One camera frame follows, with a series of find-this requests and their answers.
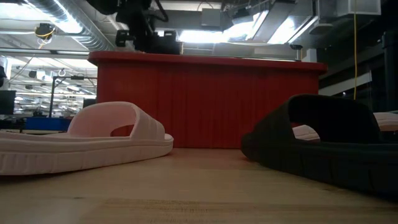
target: wooden table surface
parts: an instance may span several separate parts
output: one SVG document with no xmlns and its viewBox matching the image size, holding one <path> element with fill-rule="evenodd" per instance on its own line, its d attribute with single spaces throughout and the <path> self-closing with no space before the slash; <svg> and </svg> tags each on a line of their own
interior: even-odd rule
<svg viewBox="0 0 398 224">
<path fill-rule="evenodd" d="M 398 206 L 266 169 L 239 150 L 0 177 L 0 223 L 398 223 Z"/>
</svg>

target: black slide sandal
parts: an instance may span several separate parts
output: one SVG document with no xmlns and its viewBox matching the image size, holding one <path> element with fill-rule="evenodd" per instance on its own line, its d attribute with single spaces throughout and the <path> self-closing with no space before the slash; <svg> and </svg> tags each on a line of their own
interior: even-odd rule
<svg viewBox="0 0 398 224">
<path fill-rule="evenodd" d="M 310 126 L 321 141 L 296 139 L 292 123 Z M 352 100 L 293 96 L 243 137 L 242 152 L 271 169 L 398 196 L 398 144 L 383 141 L 371 111 Z"/>
</svg>

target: red plastic container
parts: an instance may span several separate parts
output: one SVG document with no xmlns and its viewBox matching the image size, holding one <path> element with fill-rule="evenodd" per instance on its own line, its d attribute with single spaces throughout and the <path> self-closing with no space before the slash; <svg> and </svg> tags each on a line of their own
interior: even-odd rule
<svg viewBox="0 0 398 224">
<path fill-rule="evenodd" d="M 128 101 L 160 121 L 175 147 L 239 148 L 292 95 L 318 93 L 320 63 L 92 52 L 99 103 Z M 128 135 L 131 129 L 118 131 Z"/>
</svg>

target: ribbed red panel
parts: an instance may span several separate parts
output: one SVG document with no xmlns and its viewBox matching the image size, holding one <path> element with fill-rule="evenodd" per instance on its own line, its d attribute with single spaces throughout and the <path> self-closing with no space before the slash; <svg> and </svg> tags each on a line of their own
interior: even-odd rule
<svg viewBox="0 0 398 224">
<path fill-rule="evenodd" d="M 136 104 L 164 125 L 175 147 L 239 148 L 242 135 L 289 97 L 317 94 L 326 72 L 316 63 L 236 58 L 95 52 L 90 60 L 98 64 L 98 102 Z"/>
</svg>

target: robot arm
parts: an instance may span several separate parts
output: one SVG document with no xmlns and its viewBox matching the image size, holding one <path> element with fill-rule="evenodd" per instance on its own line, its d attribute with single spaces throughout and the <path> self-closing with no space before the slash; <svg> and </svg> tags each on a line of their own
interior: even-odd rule
<svg viewBox="0 0 398 224">
<path fill-rule="evenodd" d="M 162 17 L 150 11 L 152 0 L 87 0 L 95 9 L 105 15 L 117 12 L 116 21 L 129 30 L 119 30 L 116 45 L 125 47 L 126 41 L 133 41 L 136 50 L 155 54 L 180 54 L 176 32 L 166 31 L 163 37 L 155 32 L 155 20 L 168 22 L 169 18 L 159 0 L 155 0 Z"/>
</svg>

